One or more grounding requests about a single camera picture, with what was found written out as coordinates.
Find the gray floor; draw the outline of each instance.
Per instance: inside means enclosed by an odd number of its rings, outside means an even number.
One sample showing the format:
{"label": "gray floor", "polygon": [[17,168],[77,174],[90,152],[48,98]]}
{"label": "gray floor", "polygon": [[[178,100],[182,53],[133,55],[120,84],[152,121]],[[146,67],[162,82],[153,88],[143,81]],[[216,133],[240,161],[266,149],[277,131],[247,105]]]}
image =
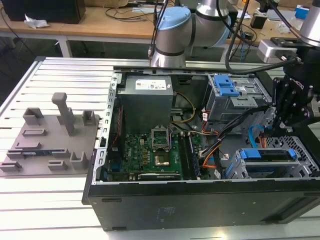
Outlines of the gray floor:
{"label": "gray floor", "polygon": [[[3,38],[0,37],[0,104],[7,98],[17,82],[24,75],[34,60],[33,55],[16,38],[16,47],[9,49]],[[61,57],[60,49],[55,47],[56,41],[42,39],[27,39],[26,45],[36,56]],[[85,42],[85,47],[80,41],[71,42],[71,50],[75,58],[112,58],[112,59],[147,59],[148,44],[117,43],[117,42]],[[190,48],[186,50],[186,60],[219,62],[222,48],[194,47],[193,57],[190,57]],[[239,62],[239,57],[233,57],[232,62]],[[250,50],[245,63],[260,63],[255,50]]]}

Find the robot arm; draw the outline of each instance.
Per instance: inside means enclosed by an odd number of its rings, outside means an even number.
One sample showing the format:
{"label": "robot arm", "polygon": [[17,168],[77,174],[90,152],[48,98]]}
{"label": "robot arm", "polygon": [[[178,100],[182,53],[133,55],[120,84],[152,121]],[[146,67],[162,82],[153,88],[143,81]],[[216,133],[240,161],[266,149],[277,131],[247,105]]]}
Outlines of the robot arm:
{"label": "robot arm", "polygon": [[300,63],[283,67],[285,76],[273,80],[275,118],[272,133],[285,126],[301,127],[320,121],[320,1],[314,0],[299,32],[300,38],[262,40],[258,56],[265,63],[296,57]]}
{"label": "robot arm", "polygon": [[229,30],[218,15],[216,1],[230,24],[227,0],[203,0],[195,14],[184,7],[165,10],[156,37],[152,67],[184,68],[187,46],[213,47],[225,42]]}

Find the black box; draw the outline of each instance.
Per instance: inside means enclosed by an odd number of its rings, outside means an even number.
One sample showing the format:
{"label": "black box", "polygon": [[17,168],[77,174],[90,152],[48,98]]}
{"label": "black box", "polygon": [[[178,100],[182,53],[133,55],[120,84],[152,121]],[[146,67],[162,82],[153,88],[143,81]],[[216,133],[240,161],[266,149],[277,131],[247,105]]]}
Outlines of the black box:
{"label": "black box", "polygon": [[262,29],[265,25],[266,19],[266,16],[253,15],[250,26],[253,29]]}
{"label": "black box", "polygon": [[78,24],[84,16],[84,0],[2,0],[11,21],[24,21],[25,14],[36,20]]}

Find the workbench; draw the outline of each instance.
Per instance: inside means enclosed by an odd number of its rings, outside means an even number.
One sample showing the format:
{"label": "workbench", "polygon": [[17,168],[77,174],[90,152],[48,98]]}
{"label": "workbench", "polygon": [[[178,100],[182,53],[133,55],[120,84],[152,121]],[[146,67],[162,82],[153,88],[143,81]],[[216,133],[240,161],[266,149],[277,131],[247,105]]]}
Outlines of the workbench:
{"label": "workbench", "polygon": [[[24,124],[28,107],[59,114],[51,102],[54,92],[67,93],[74,114],[94,110],[103,116],[114,66],[147,67],[147,60],[38,58],[0,107],[0,162]],[[220,62],[187,62],[187,67],[223,69]],[[234,69],[262,66],[232,63]],[[281,68],[268,72],[284,75]],[[249,225],[188,229],[104,232],[89,205],[82,205],[86,177],[0,178],[0,239],[110,240],[313,240],[320,238],[320,206],[284,225]]]}
{"label": "workbench", "polygon": [[[248,7],[248,14],[252,16],[255,9],[260,5],[258,2],[251,0]],[[238,1],[236,8],[243,9],[244,3]],[[6,22],[18,34],[20,38],[30,39],[51,39],[59,41],[63,57],[71,58],[72,51],[70,49],[69,41],[93,41],[93,42],[116,42],[116,43],[133,43],[133,44],[149,44],[153,33],[152,14],[149,15],[149,20],[139,22],[124,22],[106,16],[105,11],[107,8],[102,7],[86,7],[86,12],[79,24],[65,24],[49,22],[49,27],[33,29],[28,27],[22,21],[10,21],[8,16],[5,16]],[[123,13],[130,8],[120,9],[119,12]],[[279,7],[280,10],[293,10],[293,8]],[[117,17],[126,18],[141,15],[141,12],[126,12],[118,14]],[[251,18],[245,19],[243,23],[250,25]],[[256,43],[261,39],[270,39],[271,37],[290,37],[293,38],[292,33],[281,34],[276,30],[278,21],[266,21],[263,29],[255,29],[257,33]],[[244,31],[252,32],[246,27]],[[15,35],[5,24],[4,20],[0,17],[0,37],[11,37]],[[228,48],[230,39],[221,45],[225,50]]]}

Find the motherboard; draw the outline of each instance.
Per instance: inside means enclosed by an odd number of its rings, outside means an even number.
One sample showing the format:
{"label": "motherboard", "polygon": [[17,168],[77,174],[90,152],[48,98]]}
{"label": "motherboard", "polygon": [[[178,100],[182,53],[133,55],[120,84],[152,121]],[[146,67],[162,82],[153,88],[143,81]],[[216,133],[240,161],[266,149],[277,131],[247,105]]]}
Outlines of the motherboard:
{"label": "motherboard", "polygon": [[[157,148],[157,144],[168,149]],[[168,135],[126,134],[122,159],[111,159],[107,175],[134,181],[138,177],[146,180],[161,176],[178,176],[181,180],[195,179],[199,176],[198,152],[202,149],[202,139],[198,134]]]}

